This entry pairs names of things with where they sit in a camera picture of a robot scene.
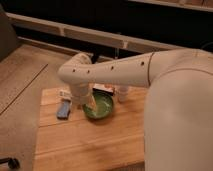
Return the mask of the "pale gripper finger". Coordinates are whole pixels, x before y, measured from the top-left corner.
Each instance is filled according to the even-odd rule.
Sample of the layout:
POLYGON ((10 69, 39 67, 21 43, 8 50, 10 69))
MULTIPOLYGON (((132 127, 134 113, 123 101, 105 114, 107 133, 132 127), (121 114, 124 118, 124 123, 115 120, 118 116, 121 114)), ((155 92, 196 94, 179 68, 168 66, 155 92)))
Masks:
POLYGON ((97 110, 97 105, 96 105, 96 101, 94 97, 91 97, 88 103, 88 106, 90 109, 92 109, 93 111, 97 110))

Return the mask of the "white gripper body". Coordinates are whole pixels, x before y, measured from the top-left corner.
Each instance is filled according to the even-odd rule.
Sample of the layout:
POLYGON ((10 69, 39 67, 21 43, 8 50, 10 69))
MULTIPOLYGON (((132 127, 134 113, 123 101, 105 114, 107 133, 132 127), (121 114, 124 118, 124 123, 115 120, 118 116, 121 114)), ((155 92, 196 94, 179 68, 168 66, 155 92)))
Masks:
POLYGON ((88 84, 71 85, 71 99, 77 105, 88 104, 91 101, 92 93, 88 84))

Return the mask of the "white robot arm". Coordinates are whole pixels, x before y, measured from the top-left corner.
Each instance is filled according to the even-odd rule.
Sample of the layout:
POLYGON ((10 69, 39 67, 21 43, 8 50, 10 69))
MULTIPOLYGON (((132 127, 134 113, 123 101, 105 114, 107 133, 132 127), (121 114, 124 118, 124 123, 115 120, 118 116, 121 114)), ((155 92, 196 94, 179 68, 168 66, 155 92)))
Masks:
POLYGON ((145 171, 213 171, 213 54, 176 49, 93 64, 73 56, 58 70, 72 98, 90 83, 146 87, 145 171))

